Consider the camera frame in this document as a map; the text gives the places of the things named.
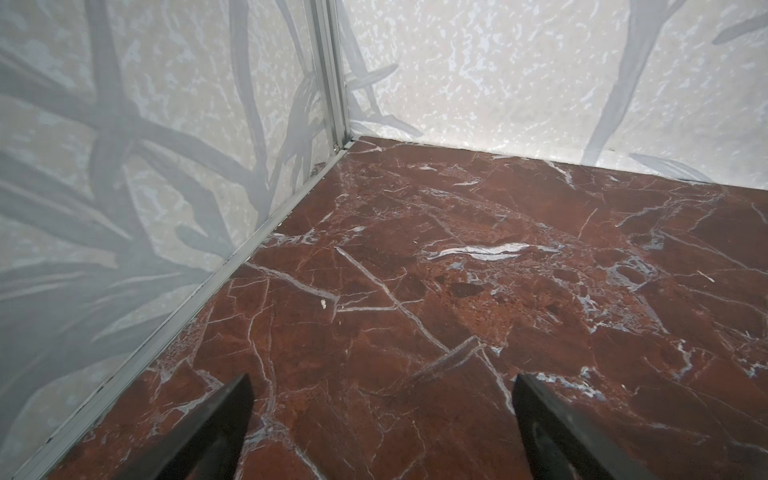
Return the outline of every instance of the black object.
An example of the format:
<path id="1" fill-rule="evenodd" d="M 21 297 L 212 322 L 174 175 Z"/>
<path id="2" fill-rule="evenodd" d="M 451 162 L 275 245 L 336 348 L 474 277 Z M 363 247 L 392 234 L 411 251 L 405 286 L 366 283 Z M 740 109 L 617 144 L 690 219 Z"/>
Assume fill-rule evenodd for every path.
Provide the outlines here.
<path id="1" fill-rule="evenodd" d="M 235 475 L 253 407 L 248 375 L 237 377 L 163 437 L 114 480 L 229 480 Z"/>
<path id="2" fill-rule="evenodd" d="M 656 480 L 534 376 L 518 374 L 512 405 L 536 480 Z"/>

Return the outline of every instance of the elevator floor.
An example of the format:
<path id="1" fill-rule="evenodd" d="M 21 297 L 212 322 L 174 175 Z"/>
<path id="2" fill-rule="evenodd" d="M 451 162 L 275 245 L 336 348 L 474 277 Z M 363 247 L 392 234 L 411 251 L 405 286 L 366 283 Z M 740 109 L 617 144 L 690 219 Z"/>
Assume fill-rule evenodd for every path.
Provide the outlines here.
<path id="1" fill-rule="evenodd" d="M 768 191 L 364 137 L 49 478 L 242 372 L 242 478 L 529 478 L 530 372 L 660 478 L 768 470 Z"/>

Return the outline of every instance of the leaf pattern wall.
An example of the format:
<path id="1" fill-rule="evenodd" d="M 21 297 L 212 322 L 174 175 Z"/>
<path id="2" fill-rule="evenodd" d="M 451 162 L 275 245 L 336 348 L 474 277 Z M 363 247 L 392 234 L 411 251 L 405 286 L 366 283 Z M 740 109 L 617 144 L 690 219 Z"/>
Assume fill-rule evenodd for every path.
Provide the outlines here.
<path id="1" fill-rule="evenodd" d="M 768 188 L 763 0 L 343 5 L 360 134 Z"/>
<path id="2" fill-rule="evenodd" d="M 300 0 L 0 7 L 0 476 L 331 155 Z"/>

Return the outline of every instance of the red marble floor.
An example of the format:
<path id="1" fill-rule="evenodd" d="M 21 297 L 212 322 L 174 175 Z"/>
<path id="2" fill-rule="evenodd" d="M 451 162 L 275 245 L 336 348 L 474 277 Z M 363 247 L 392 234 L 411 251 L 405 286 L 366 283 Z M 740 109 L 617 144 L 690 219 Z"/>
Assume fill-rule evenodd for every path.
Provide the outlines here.
<path id="1" fill-rule="evenodd" d="M 768 191 L 364 137 L 49 478 L 247 372 L 242 478 L 528 478 L 520 371 L 660 478 L 768 475 Z"/>

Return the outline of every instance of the speckled wall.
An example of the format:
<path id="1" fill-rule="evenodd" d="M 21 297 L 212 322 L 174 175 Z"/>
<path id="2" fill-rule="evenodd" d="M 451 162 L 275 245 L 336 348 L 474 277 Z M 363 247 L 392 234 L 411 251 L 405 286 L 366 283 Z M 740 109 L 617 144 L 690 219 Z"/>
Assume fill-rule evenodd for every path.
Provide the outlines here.
<path id="1" fill-rule="evenodd" d="M 352 126 L 768 188 L 765 0 L 343 0 Z"/>
<path id="2" fill-rule="evenodd" d="M 332 152 L 303 0 L 0 5 L 7 478 Z"/>

